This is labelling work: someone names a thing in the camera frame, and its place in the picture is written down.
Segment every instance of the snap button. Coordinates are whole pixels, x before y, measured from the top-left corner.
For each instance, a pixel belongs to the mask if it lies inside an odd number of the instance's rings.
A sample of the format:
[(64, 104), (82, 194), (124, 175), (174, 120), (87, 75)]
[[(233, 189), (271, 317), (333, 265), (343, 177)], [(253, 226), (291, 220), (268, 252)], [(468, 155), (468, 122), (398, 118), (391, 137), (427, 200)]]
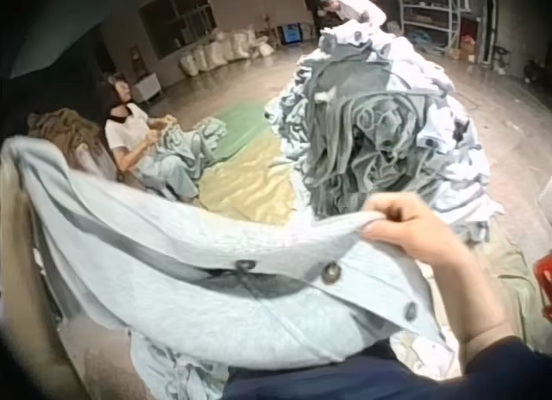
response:
[(330, 262), (322, 271), (322, 281), (325, 284), (335, 284), (342, 275), (342, 268), (337, 262)]
[(417, 306), (415, 303), (406, 305), (405, 319), (408, 322), (413, 322), (417, 317)]
[(248, 272), (257, 266), (257, 262), (249, 259), (240, 259), (235, 262), (235, 269)]

